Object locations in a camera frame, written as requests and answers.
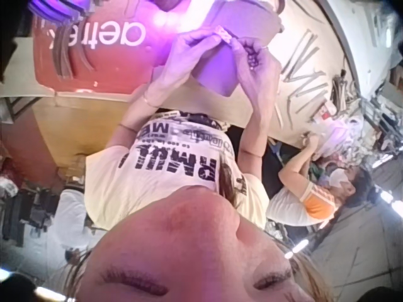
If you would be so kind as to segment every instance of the blonde hair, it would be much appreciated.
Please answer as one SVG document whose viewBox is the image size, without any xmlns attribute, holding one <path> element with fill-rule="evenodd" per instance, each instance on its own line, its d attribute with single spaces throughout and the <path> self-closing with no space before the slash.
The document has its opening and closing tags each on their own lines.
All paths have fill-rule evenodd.
<svg viewBox="0 0 403 302">
<path fill-rule="evenodd" d="M 273 240 L 283 252 L 290 251 L 284 243 L 274 238 Z M 82 275 L 85 271 L 86 262 L 90 255 L 91 251 L 83 254 L 79 265 L 70 269 L 64 286 L 66 300 L 76 297 L 80 288 Z M 290 263 L 296 282 L 306 290 L 315 302 L 334 302 L 331 288 L 326 284 L 323 276 L 316 269 L 309 257 L 298 253 L 290 259 Z M 290 302 L 294 302 L 291 297 L 288 297 L 288 299 Z"/>
<path fill-rule="evenodd" d="M 237 190 L 232 183 L 232 173 L 230 167 L 224 160 L 220 158 L 220 172 L 219 172 L 219 194 L 227 199 L 236 209 L 237 204 Z M 284 243 L 272 237 L 277 246 L 284 252 L 289 252 L 290 248 Z M 78 266 L 73 267 L 65 282 L 65 295 L 68 298 L 75 298 L 82 275 L 85 271 L 85 262 L 90 256 L 91 251 L 82 255 L 82 259 Z M 315 268 L 312 261 L 304 254 L 295 254 L 290 259 L 293 275 L 299 285 L 310 294 L 315 302 L 333 302 L 331 288 L 326 284 L 324 278 L 319 271 Z M 292 297 L 288 297 L 290 302 L 294 302 Z"/>
</svg>

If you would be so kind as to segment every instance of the face mask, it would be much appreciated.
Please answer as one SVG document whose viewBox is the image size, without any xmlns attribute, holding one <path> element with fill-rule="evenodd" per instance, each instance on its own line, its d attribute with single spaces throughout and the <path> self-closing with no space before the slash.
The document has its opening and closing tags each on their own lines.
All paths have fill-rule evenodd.
<svg viewBox="0 0 403 302">
<path fill-rule="evenodd" d="M 332 187 L 342 187 L 342 182 L 349 182 L 348 177 L 346 175 L 346 171 L 344 169 L 336 169 L 330 176 L 329 176 L 329 185 Z"/>
</svg>

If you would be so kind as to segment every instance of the orange and white shirt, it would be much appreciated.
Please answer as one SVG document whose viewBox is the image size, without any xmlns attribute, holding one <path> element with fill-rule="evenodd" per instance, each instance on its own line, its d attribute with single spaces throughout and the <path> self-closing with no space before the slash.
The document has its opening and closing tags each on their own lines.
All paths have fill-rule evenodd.
<svg viewBox="0 0 403 302">
<path fill-rule="evenodd" d="M 306 227 L 332 219 L 337 209 L 334 196 L 310 182 L 300 199 L 287 188 L 281 189 L 271 199 L 266 217 L 285 225 Z"/>
</svg>

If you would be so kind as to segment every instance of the person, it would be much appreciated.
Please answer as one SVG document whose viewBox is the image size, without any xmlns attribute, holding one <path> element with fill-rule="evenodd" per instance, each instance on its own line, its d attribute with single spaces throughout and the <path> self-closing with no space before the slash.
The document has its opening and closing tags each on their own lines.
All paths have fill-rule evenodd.
<svg viewBox="0 0 403 302">
<path fill-rule="evenodd" d="M 68 264 L 77 265 L 81 252 L 87 250 L 91 242 L 91 230 L 85 227 L 86 216 L 84 190 L 77 186 L 66 186 L 49 227 L 49 240 L 54 240 L 65 249 L 64 257 Z"/>
<path fill-rule="evenodd" d="M 395 153 L 396 149 L 401 147 L 402 142 L 399 137 L 390 133 L 392 132 L 391 129 L 400 133 L 399 123 L 401 123 L 401 120 L 399 120 L 397 114 L 395 114 L 393 119 L 385 113 L 382 113 L 382 118 L 383 119 L 379 122 L 379 133 L 374 148 L 380 152 Z"/>
<path fill-rule="evenodd" d="M 307 146 L 292 158 L 278 176 L 284 187 L 270 201 L 267 218 L 293 227 L 306 227 L 334 218 L 341 206 L 359 206 L 373 186 L 370 173 L 362 167 L 343 169 L 328 165 L 329 176 L 317 184 L 308 176 L 310 160 L 318 148 L 319 137 L 311 135 Z"/>
<path fill-rule="evenodd" d="M 152 119 L 220 42 L 211 29 L 178 35 L 160 78 L 130 105 L 106 149 L 88 157 L 87 211 L 109 232 L 71 272 L 66 296 L 331 301 L 317 272 L 308 264 L 291 267 L 286 249 L 262 232 L 269 201 L 261 158 L 280 77 L 268 49 L 254 39 L 231 41 L 253 107 L 237 163 L 221 123 L 210 117 L 168 113 Z M 253 69 L 246 46 L 258 58 Z M 304 271 L 309 294 L 294 280 L 295 271 Z"/>
<path fill-rule="evenodd" d="M 169 94 L 187 81 L 200 57 L 219 43 L 221 38 L 210 30 L 178 36 L 161 76 L 130 105 L 106 148 L 87 158 L 85 203 L 97 227 L 110 230 L 181 187 L 204 186 L 264 228 L 269 198 L 261 183 L 262 156 L 281 68 L 269 51 L 253 39 L 234 40 L 240 82 L 253 108 L 237 162 L 223 131 L 225 123 L 178 111 L 156 114 Z M 242 44 L 258 53 L 261 65 L 254 70 Z"/>
</svg>

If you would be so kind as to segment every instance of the bracelet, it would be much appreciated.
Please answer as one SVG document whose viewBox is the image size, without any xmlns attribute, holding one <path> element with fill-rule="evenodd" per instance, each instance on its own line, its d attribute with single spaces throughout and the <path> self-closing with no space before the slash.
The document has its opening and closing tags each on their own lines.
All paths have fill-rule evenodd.
<svg viewBox="0 0 403 302">
<path fill-rule="evenodd" d="M 121 126 L 122 128 L 124 128 L 124 129 L 126 129 L 126 130 L 128 130 L 128 131 L 130 131 L 130 132 L 138 133 L 138 131 L 136 131 L 136 130 L 134 130 L 134 129 L 131 129 L 131 128 L 129 128 L 128 126 L 125 126 L 125 125 L 123 125 L 123 124 L 119 124 L 119 126 Z"/>
<path fill-rule="evenodd" d="M 153 105 L 151 105 L 150 104 L 150 102 L 148 102 L 148 100 L 147 100 L 147 98 L 145 97 L 145 96 L 143 96 L 143 100 L 144 100 L 144 102 L 147 104 L 147 105 L 149 105 L 150 107 L 153 107 L 153 108 L 159 108 L 158 106 L 153 106 Z"/>
</svg>

